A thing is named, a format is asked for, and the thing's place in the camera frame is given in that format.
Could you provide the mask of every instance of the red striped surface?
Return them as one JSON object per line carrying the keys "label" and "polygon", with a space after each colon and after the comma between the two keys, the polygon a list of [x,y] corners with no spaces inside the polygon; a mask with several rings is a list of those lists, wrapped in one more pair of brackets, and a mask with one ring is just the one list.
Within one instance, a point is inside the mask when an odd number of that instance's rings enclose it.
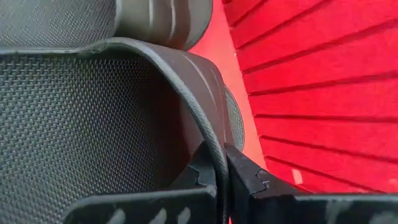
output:
{"label": "red striped surface", "polygon": [[267,168],[311,192],[397,192],[398,2],[245,2],[224,8]]}

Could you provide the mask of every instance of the red background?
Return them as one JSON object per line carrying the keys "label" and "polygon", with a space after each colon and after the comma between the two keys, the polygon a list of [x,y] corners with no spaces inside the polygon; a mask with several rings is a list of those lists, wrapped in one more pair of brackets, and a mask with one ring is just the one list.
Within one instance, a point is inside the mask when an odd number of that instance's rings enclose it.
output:
{"label": "red background", "polygon": [[398,191],[398,1],[223,2],[196,53],[243,79],[268,170],[309,192]]}

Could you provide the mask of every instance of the red floor mat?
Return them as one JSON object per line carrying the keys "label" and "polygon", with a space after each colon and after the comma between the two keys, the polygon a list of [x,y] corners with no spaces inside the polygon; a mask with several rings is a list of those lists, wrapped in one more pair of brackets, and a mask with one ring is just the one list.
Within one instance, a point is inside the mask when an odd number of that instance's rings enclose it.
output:
{"label": "red floor mat", "polygon": [[398,3],[225,2],[192,51],[237,98],[244,152],[310,192],[398,191]]}

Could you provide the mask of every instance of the black plastic part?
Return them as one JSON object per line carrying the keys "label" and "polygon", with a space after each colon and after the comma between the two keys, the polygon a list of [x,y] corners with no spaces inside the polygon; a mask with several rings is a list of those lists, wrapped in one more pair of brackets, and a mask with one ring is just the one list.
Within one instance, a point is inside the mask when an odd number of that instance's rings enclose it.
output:
{"label": "black plastic part", "polygon": [[212,185],[216,188],[216,174],[211,163],[208,146],[201,143],[195,151],[189,164],[177,179],[171,184],[171,189],[186,189],[189,187]]}
{"label": "black plastic part", "polygon": [[[173,190],[84,198],[72,205],[64,223],[216,223],[216,176],[210,158],[203,142],[170,186]],[[178,222],[181,218],[187,222]]]}
{"label": "black plastic part", "polygon": [[[120,211],[124,218],[115,218]],[[216,190],[209,185],[187,190],[92,196],[74,204],[64,223],[105,224],[115,219],[125,224],[178,223],[179,219],[187,220],[182,223],[216,223]]]}
{"label": "black plastic part", "polygon": [[290,195],[297,191],[274,177],[233,146],[226,147],[231,179],[231,218],[233,223],[251,223],[258,197]]}
{"label": "black plastic part", "polygon": [[397,195],[282,195],[251,205],[253,224],[398,223]]}
{"label": "black plastic part", "polygon": [[396,224],[398,195],[302,195],[226,146],[233,224]]}

